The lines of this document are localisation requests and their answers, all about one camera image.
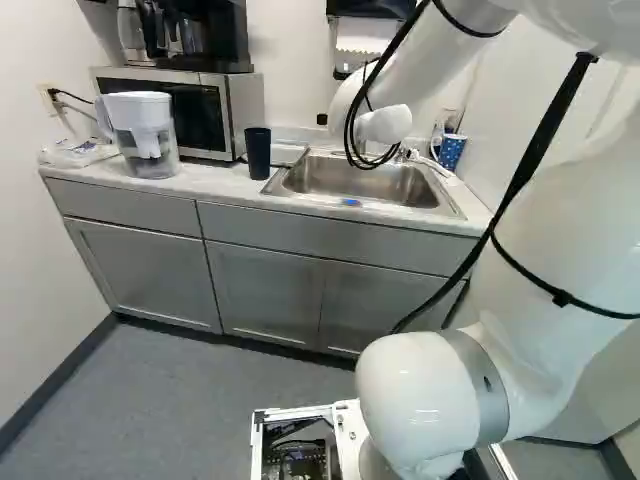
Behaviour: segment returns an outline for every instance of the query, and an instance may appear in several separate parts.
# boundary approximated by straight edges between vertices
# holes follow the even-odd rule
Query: white countertop
[[[272,168],[272,176],[277,170],[277,168]],[[345,205],[323,205],[299,198],[263,195],[260,191],[268,180],[251,180],[249,168],[243,163],[234,163],[228,166],[183,163],[182,171],[174,177],[163,180],[145,180],[127,175],[124,159],[122,156],[117,156],[81,169],[70,170],[41,165],[40,174],[44,177],[172,195],[225,205],[471,237],[480,236],[491,218],[491,212],[464,183],[457,178],[445,183],[442,182],[444,178],[437,174],[435,177],[442,182],[444,189],[466,219],[434,215],[425,210],[403,207],[371,210]]]

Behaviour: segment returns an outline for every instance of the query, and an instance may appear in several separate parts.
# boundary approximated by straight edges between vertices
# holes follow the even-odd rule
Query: cabinet door
[[[322,261],[218,242],[207,249],[226,333],[315,348]]]
[[[65,219],[115,311],[221,332],[201,240]]]
[[[440,288],[446,279],[385,268],[327,262],[320,342],[333,353],[357,355],[386,335],[398,320]],[[458,285],[408,331],[438,330],[460,294]]]

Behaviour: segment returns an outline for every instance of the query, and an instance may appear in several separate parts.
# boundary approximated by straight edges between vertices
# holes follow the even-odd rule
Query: gray carpet
[[[0,479],[248,480],[254,409],[354,396],[350,372],[119,326],[0,458]]]

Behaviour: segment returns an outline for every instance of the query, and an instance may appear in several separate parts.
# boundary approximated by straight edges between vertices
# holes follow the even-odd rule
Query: stainless steel sink
[[[412,162],[364,171],[345,158],[307,155],[290,170],[276,173],[262,193],[352,208],[410,208],[462,217],[429,167]]]

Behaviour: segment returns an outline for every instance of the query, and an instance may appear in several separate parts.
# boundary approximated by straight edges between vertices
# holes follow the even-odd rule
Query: microwave
[[[91,76],[98,94],[171,94],[181,157],[232,162],[246,152],[245,128],[265,126],[264,81],[259,73],[96,67]]]

